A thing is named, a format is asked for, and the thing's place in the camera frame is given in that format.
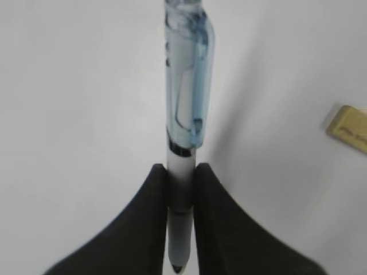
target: pen tip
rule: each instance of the pen tip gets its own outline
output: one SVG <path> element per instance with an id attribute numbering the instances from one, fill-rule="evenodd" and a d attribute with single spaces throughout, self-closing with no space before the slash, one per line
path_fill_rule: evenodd
<path id="1" fill-rule="evenodd" d="M 173 270 L 175 271 L 176 274 L 180 274 L 180 272 L 183 270 L 182 266 L 175 266 L 172 265 Z"/>

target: pen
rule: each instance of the pen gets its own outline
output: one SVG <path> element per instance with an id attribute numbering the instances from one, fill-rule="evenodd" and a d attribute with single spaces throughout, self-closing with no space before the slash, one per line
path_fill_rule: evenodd
<path id="1" fill-rule="evenodd" d="M 212 77 L 214 31 L 201 0 L 165 0 L 168 252 L 176 273 L 190 257 L 192 176 L 202 145 Z"/>

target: eraser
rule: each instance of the eraser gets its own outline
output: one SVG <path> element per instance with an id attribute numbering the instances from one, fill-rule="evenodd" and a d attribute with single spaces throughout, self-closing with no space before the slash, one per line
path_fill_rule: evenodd
<path id="1" fill-rule="evenodd" d="M 367 114 L 363 110 L 344 105 L 330 123 L 326 132 L 367 153 Z"/>

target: white wall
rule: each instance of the white wall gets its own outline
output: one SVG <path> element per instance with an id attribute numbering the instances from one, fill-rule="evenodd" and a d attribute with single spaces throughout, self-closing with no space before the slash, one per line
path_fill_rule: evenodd
<path id="1" fill-rule="evenodd" d="M 216 53 L 198 161 L 330 274 L 366 274 L 367 158 L 324 127 L 340 104 L 367 107 L 367 2 L 204 6 Z M 163 0 L 0 1 L 0 274 L 41 274 L 165 162 L 163 46 Z"/>

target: transparent blue pen cap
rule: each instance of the transparent blue pen cap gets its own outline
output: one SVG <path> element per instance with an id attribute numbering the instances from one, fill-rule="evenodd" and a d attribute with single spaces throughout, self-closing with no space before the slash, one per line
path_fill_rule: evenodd
<path id="1" fill-rule="evenodd" d="M 198 148 L 205 133 L 214 31 L 200 0 L 166 0 L 167 132 L 182 148 Z"/>

